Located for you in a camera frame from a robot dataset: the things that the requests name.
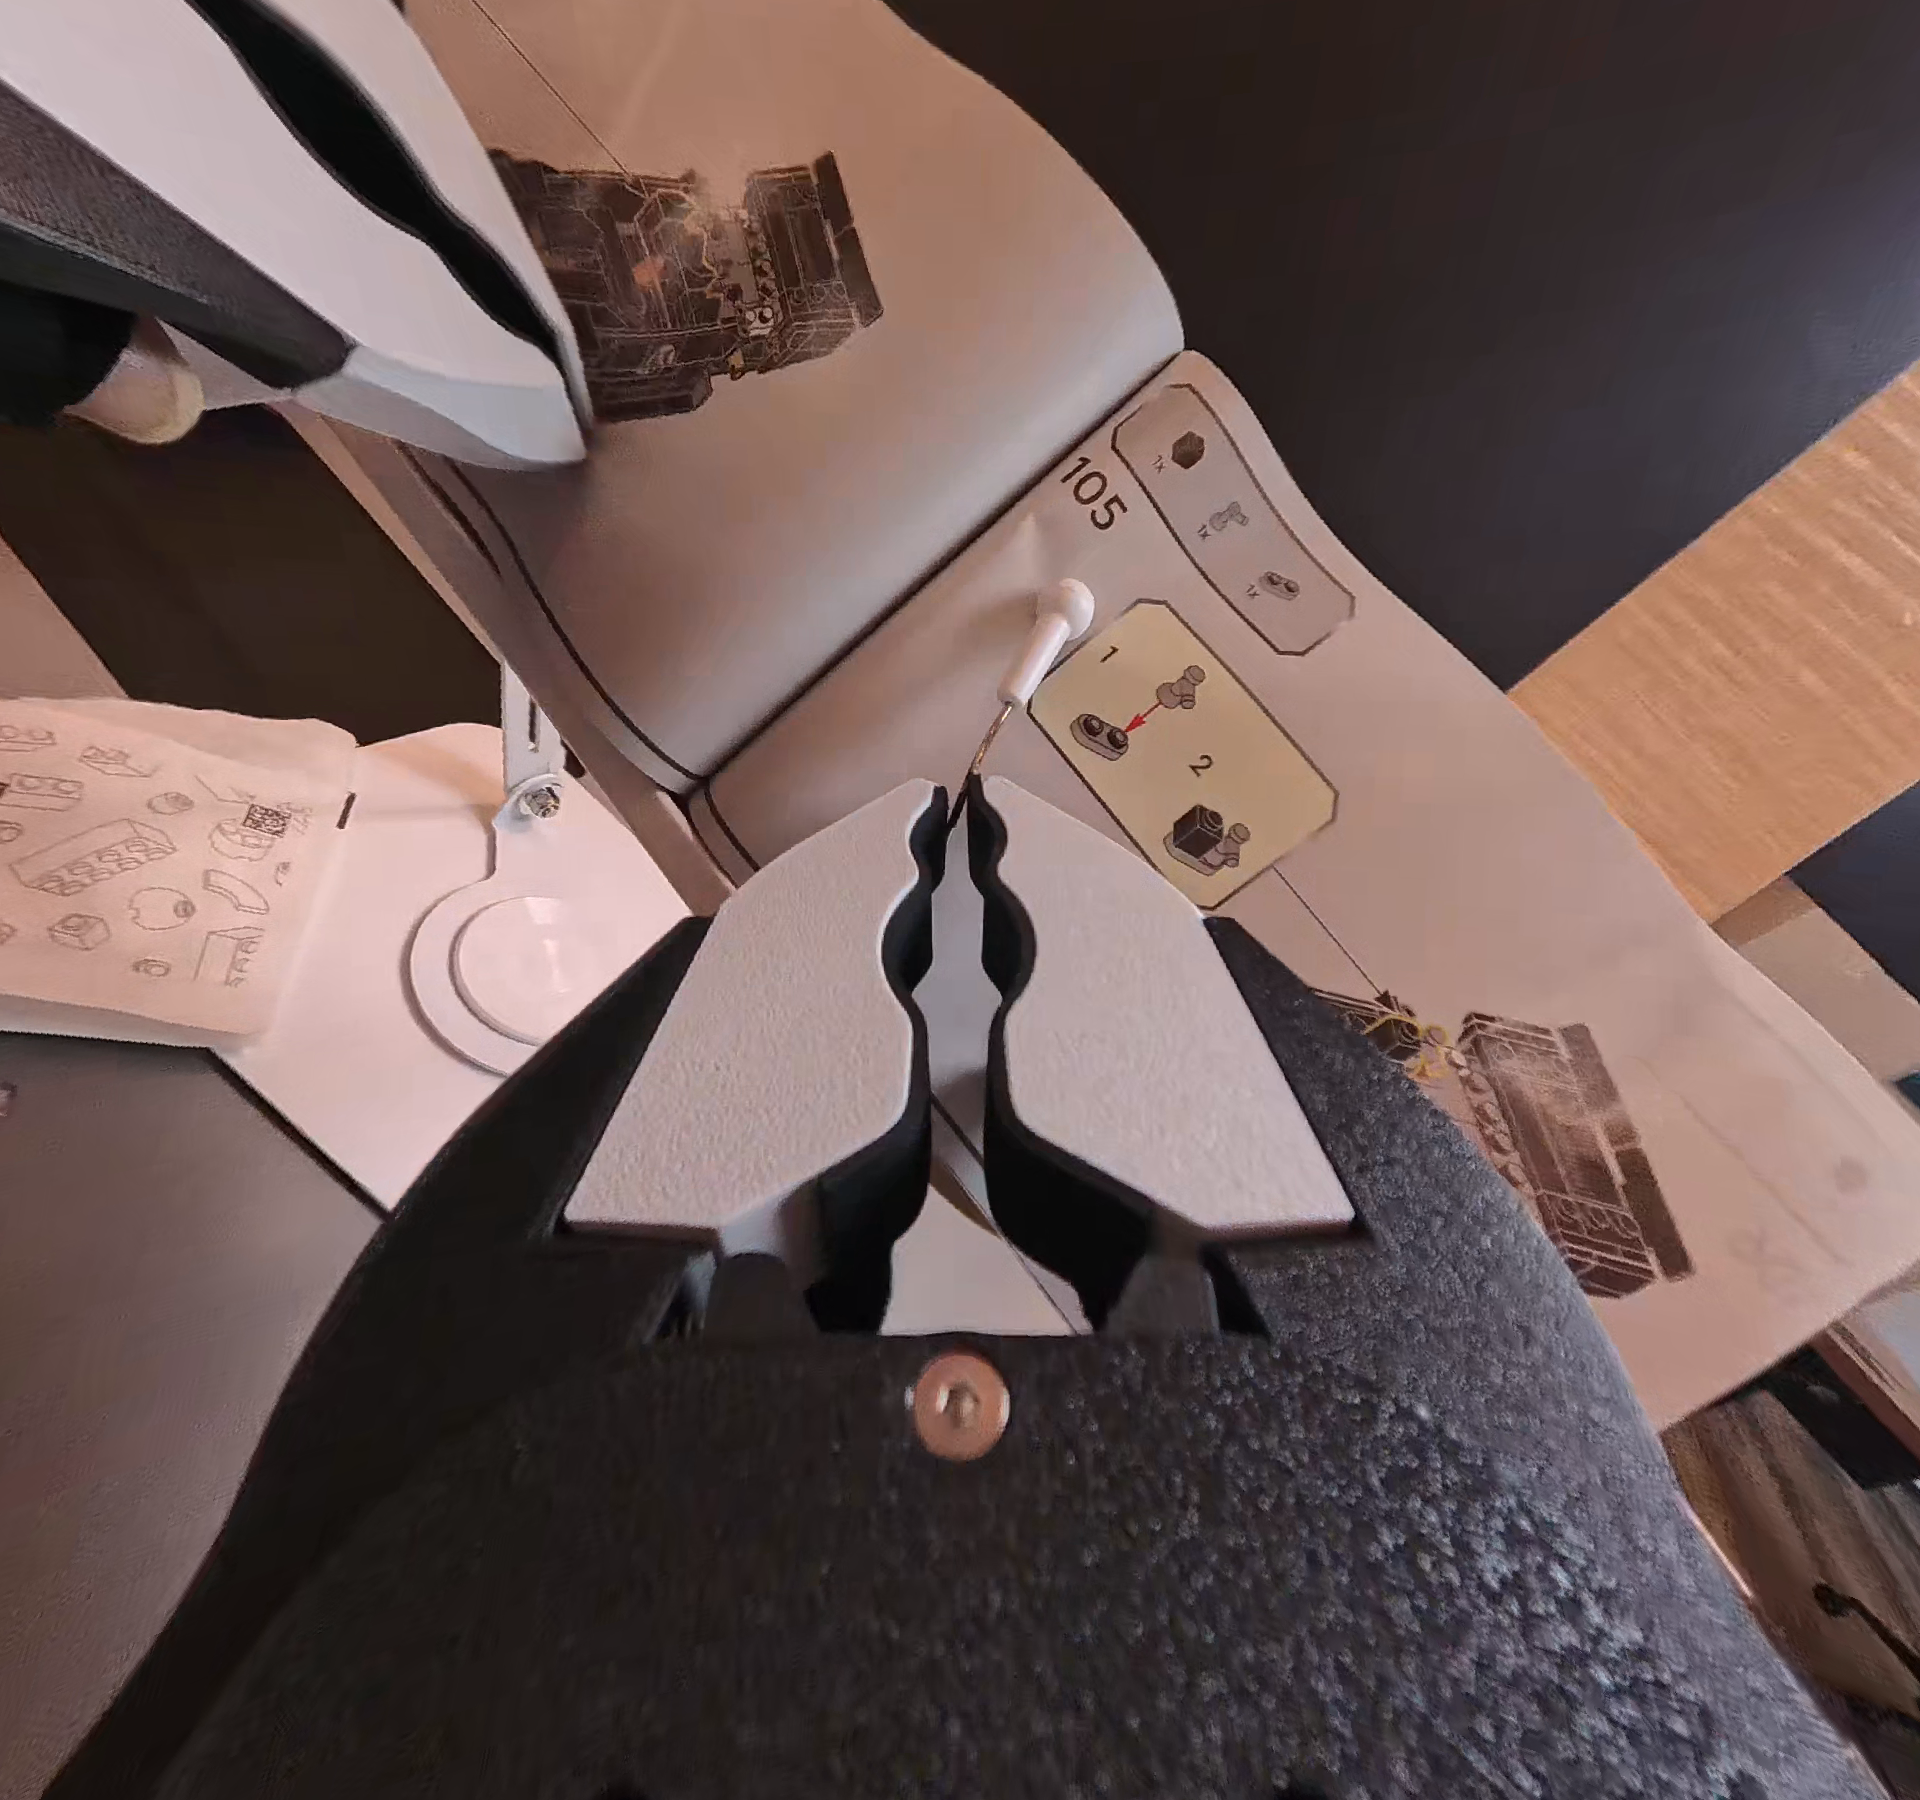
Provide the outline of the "white booklet stand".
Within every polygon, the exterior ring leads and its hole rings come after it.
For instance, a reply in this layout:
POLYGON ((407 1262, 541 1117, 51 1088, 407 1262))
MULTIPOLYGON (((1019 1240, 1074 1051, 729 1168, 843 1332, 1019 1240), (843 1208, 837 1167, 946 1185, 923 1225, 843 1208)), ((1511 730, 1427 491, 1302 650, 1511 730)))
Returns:
MULTIPOLYGON (((899 611, 754 744, 781 758, 773 833, 717 840, 770 860, 908 780, 954 783, 987 684, 1089 625, 1080 590, 1017 587, 934 629, 899 611)), ((479 802, 478 768, 527 768, 541 735, 451 728, 362 752, 344 851, 268 1030, 226 1065, 323 1159, 392 1209, 470 1117, 687 919, 687 902, 584 783, 524 773, 479 802)))

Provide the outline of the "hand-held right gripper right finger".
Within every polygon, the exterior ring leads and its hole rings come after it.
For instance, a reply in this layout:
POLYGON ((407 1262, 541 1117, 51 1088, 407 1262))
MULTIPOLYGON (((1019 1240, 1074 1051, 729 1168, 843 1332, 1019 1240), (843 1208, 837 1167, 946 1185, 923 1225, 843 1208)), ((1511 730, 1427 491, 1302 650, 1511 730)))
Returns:
POLYGON ((971 780, 983 1171, 1022 1252, 1337 1234, 1356 1212, 1197 906, 1012 780, 971 780))

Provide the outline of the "white printed paper bag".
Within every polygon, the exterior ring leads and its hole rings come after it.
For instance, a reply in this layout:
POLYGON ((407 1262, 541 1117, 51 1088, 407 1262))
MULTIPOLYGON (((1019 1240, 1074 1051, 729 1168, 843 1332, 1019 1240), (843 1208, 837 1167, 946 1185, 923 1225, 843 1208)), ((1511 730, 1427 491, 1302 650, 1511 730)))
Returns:
POLYGON ((313 720, 5 698, 3 1024, 260 1038, 344 838, 356 754, 313 720))

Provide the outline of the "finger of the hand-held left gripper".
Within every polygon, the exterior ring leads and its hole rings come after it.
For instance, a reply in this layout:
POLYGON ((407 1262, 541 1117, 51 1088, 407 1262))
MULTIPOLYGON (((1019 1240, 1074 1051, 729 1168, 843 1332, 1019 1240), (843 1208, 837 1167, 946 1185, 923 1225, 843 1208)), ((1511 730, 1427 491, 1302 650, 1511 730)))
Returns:
POLYGON ((441 256, 496 324, 580 374, 493 157, 403 0, 192 0, 354 199, 441 256))
POLYGON ((169 442, 291 402, 458 462, 584 458, 587 388, 300 143, 192 0, 1 0, 3 424, 169 442))

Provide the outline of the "lego instruction booklet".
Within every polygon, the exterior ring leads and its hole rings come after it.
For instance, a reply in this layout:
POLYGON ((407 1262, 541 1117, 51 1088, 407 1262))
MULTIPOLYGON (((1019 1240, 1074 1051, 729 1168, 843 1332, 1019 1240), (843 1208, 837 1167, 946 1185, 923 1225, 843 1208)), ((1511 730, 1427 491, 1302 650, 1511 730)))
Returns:
MULTIPOLYGON (((1330 1010, 1499 1174, 1666 1426, 1915 1273, 1915 1115, 1378 582, 1117 206, 880 0, 403 0, 587 378, 580 464, 350 452, 609 794, 733 892, 754 744, 899 611, 1092 618, 1012 780, 1330 1010)), ((919 987, 981 1194, 967 860, 919 987)))

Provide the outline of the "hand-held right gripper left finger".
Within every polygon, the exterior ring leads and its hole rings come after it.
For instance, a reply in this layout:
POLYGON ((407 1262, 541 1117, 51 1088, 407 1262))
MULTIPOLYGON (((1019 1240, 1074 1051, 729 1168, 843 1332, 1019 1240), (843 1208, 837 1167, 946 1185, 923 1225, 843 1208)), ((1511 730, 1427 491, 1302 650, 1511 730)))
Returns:
POLYGON ((908 780, 718 909, 565 1204, 587 1233, 889 1252, 928 1185, 941 788, 908 780))

